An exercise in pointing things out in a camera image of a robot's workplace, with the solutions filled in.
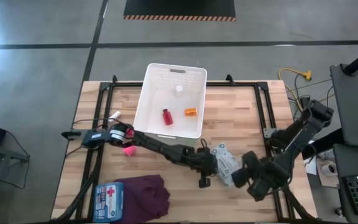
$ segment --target wooden table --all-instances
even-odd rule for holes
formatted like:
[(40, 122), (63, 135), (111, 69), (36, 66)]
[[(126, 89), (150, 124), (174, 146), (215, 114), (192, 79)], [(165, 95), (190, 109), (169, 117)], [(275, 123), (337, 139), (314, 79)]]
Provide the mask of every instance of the wooden table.
[[(100, 82), (84, 82), (75, 120), (92, 119), (96, 106)], [(292, 115), (287, 94), (282, 81), (268, 81), (270, 97), (277, 128), (292, 124)], [(115, 88), (110, 114), (119, 110), (119, 118), (131, 123), (141, 88)], [(264, 95), (265, 117), (267, 116)], [(91, 122), (77, 123), (75, 129), (90, 129)], [(224, 142), (238, 159), (248, 151), (258, 157), (265, 156), (264, 142), (260, 129), (254, 89), (251, 87), (207, 87), (202, 138), (210, 148)], [(81, 141), (70, 142), (68, 152), (76, 149)], [(83, 175), (86, 149), (80, 149), (65, 160), (52, 218), (58, 217), (78, 193)], [(154, 222), (269, 222), (277, 221), (273, 197), (268, 196), (255, 202), (247, 193), (247, 186), (227, 189), (219, 177), (211, 178), (211, 186), (198, 188), (200, 174), (187, 167), (176, 166), (161, 155), (138, 147), (136, 155), (127, 157), (121, 148), (106, 144), (104, 148), (99, 183), (113, 182), (115, 179), (159, 174), (170, 192), (168, 215)], [(290, 185), (300, 203), (313, 216), (317, 216), (308, 178), (301, 156), (295, 161), (293, 181)], [(284, 214), (287, 214), (285, 200), (280, 193)], [(83, 215), (87, 214), (89, 197), (84, 203)]]

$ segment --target plastic basket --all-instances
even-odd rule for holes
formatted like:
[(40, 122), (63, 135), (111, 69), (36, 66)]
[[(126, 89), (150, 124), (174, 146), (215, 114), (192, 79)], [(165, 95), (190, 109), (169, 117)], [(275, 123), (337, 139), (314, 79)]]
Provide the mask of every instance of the plastic basket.
[[(134, 127), (167, 144), (194, 144), (203, 128), (207, 72), (203, 68), (151, 63), (147, 67)], [(177, 93), (177, 86), (183, 91)], [(185, 116), (185, 109), (196, 108), (198, 115)], [(173, 124), (167, 126), (163, 110)]]

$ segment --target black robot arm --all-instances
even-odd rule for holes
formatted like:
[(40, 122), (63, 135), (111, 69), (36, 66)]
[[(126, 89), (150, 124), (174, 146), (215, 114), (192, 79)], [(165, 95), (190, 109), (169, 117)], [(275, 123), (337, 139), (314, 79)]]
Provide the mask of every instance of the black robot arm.
[[(126, 134), (133, 131), (133, 138), (126, 138)], [(184, 145), (168, 145), (154, 138), (148, 137), (141, 131), (136, 131), (131, 125), (124, 123), (115, 124), (107, 131), (88, 130), (81, 145), (88, 149), (96, 148), (99, 144), (110, 143), (117, 147), (141, 146), (153, 152), (163, 155), (173, 164), (190, 167), (201, 173), (199, 187), (205, 188), (211, 185), (207, 176), (215, 175), (218, 170), (216, 158), (203, 143), (203, 147), (195, 149)]]
[(286, 130), (275, 131), (267, 139), (275, 156), (258, 159), (254, 152), (242, 156), (242, 168), (232, 174), (236, 187), (242, 187), (252, 179), (247, 191), (256, 201), (263, 200), (270, 189), (287, 187), (296, 157), (316, 133), (331, 124), (333, 112), (316, 100), (310, 101), (299, 120)]

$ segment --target purple towel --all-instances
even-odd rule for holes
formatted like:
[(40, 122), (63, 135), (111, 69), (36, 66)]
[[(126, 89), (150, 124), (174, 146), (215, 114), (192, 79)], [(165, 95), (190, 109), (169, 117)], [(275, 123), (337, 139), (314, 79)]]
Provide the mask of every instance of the purple towel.
[(124, 215), (115, 223), (133, 224), (168, 214), (170, 194), (159, 175), (117, 179), (124, 184)]

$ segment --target red bottle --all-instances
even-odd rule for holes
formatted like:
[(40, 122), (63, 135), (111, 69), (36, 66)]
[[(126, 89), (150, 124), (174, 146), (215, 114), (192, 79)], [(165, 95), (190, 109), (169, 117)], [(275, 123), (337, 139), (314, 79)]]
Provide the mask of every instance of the red bottle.
[(168, 111), (168, 109), (163, 110), (162, 117), (164, 118), (165, 125), (173, 124), (172, 115), (171, 112)]

